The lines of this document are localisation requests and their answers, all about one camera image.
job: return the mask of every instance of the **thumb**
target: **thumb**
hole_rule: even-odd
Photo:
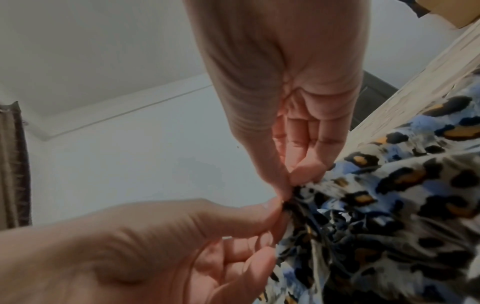
[[[250,266],[236,280],[215,290],[209,304],[251,304],[264,290],[275,267],[275,250],[265,247],[252,257]]]
[[[282,202],[273,198],[260,205],[233,208],[205,202],[190,217],[203,241],[223,236],[251,237],[270,230],[282,213]]]
[[[273,187],[279,198],[288,200],[292,196],[290,177],[272,135],[268,130],[236,137],[250,155],[260,178]]]

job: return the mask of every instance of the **hand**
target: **hand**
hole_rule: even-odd
[[[260,177],[284,200],[291,185],[320,179],[350,128],[368,0],[184,2],[231,131]]]
[[[281,210],[136,203],[2,233],[2,303],[251,304],[275,266]]]

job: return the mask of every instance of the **wooden board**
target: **wooden board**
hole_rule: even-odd
[[[385,135],[418,114],[432,100],[445,95],[462,76],[479,64],[480,21],[477,21],[421,73],[353,129],[339,158],[351,153],[359,144]]]

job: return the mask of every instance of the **blue leopard print fabric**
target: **blue leopard print fabric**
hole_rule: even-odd
[[[261,302],[479,303],[480,67],[284,207]]]

